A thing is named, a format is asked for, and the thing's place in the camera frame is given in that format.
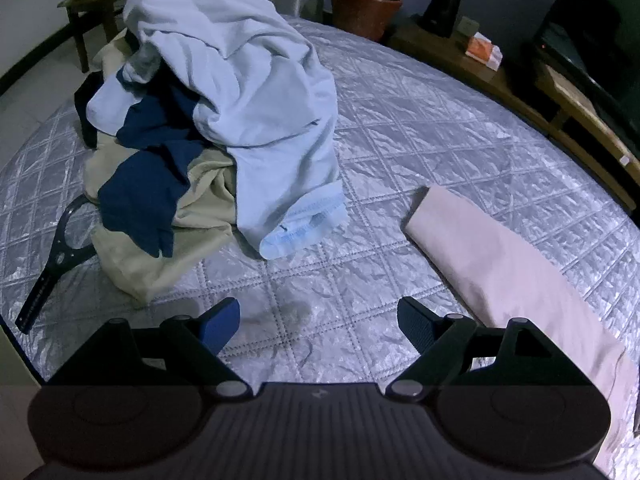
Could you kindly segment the navy blue garment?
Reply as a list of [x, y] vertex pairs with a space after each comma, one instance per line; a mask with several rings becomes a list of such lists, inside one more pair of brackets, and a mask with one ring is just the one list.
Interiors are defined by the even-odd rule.
[[147, 84], [125, 87], [142, 92], [116, 134], [117, 143], [134, 154], [99, 188], [102, 224], [128, 235], [153, 258], [170, 257], [178, 200], [190, 188], [188, 167], [205, 148], [193, 121], [200, 97], [165, 65]]

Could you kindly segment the terracotta plant pot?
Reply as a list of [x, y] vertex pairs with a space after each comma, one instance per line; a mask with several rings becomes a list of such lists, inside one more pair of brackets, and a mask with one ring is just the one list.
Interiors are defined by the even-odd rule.
[[332, 22], [351, 34], [380, 40], [402, 0], [331, 0]]

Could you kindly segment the black speaker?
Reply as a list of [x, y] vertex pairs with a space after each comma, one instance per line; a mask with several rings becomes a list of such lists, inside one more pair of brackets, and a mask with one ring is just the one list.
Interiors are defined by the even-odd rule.
[[431, 0], [422, 14], [411, 19], [420, 29], [442, 38], [450, 38], [460, 10], [461, 0]]

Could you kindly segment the orange white box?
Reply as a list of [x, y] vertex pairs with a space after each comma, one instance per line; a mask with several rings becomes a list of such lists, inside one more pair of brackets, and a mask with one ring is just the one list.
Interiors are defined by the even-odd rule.
[[476, 32], [469, 39], [465, 55], [494, 72], [499, 69], [503, 58], [500, 48], [480, 32]]

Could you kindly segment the black television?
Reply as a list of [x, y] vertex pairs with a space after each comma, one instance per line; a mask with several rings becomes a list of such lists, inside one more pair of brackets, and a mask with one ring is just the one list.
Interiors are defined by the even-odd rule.
[[639, 0], [555, 0], [537, 37], [547, 60], [639, 154]]

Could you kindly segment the light blue sweatshirt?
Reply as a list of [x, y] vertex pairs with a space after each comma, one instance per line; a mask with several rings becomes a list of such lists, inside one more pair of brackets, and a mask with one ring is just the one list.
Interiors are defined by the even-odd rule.
[[91, 125], [115, 134], [169, 70], [194, 93], [196, 130], [235, 161], [236, 225], [262, 258], [346, 219], [333, 76], [270, 1], [127, 0], [124, 21], [139, 47], [90, 100]]

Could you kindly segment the wooden tv bench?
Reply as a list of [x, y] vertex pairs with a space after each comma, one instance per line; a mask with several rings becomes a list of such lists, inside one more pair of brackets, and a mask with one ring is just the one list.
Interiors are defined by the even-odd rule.
[[639, 159], [598, 115], [589, 99], [557, 70], [536, 61], [516, 93], [515, 76], [465, 54], [465, 36], [442, 38], [413, 21], [392, 25], [382, 44], [484, 93], [548, 136], [604, 184], [632, 214], [639, 212]]

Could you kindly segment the black clothes hanger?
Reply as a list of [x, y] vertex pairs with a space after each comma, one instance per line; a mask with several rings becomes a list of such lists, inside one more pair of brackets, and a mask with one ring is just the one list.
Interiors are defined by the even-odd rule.
[[52, 290], [62, 276], [96, 255], [93, 244], [88, 243], [81, 247], [73, 247], [66, 236], [66, 228], [72, 215], [76, 214], [82, 206], [90, 204], [90, 200], [85, 195], [79, 195], [66, 206], [60, 220], [58, 220], [46, 265], [15, 319], [15, 326], [21, 333], [28, 334], [30, 332]]

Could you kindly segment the pale green garment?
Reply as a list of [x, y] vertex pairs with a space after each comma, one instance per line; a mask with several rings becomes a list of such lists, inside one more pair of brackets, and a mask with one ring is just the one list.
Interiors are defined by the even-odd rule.
[[123, 84], [134, 104], [115, 134], [96, 136], [84, 181], [100, 211], [91, 240], [103, 271], [147, 304], [232, 237], [235, 166], [195, 129], [198, 96], [166, 64], [129, 79], [130, 54], [117, 38], [98, 56], [102, 80]]

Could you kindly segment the beige pink garment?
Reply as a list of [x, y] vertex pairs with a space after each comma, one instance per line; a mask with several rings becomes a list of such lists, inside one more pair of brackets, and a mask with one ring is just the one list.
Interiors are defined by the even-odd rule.
[[528, 318], [594, 383], [612, 413], [596, 464], [612, 471], [638, 382], [624, 344], [541, 252], [466, 198], [431, 186], [405, 232], [480, 322]]

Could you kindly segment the silver quilted bed cover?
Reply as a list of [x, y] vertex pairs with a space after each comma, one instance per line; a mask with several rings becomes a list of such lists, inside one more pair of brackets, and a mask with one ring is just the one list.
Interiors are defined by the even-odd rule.
[[456, 306], [400, 228], [413, 196], [431, 182], [521, 229], [589, 296], [616, 292], [603, 314], [620, 338], [634, 338], [639, 233], [588, 174], [540, 133], [436, 70], [329, 27], [296, 28], [336, 75], [349, 224], [318, 247], [270, 263], [231, 243], [144, 310], [86, 263], [53, 296], [52, 324], [18, 337], [40, 370], [53, 370], [109, 314], [142, 324], [229, 295], [241, 301], [242, 324], [224, 356], [248, 380], [347, 390], [362, 378], [389, 378], [416, 355], [397, 327], [398, 298], [416, 297], [436, 311]]

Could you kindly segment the dark wooden stool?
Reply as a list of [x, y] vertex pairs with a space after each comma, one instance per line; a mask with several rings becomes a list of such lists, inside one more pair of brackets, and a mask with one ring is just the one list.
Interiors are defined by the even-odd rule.
[[115, 3], [118, 0], [63, 0], [59, 8], [66, 11], [70, 36], [75, 41], [80, 69], [85, 74], [89, 71], [89, 58], [84, 35], [88, 30], [101, 25], [106, 41], [111, 41], [117, 34]]

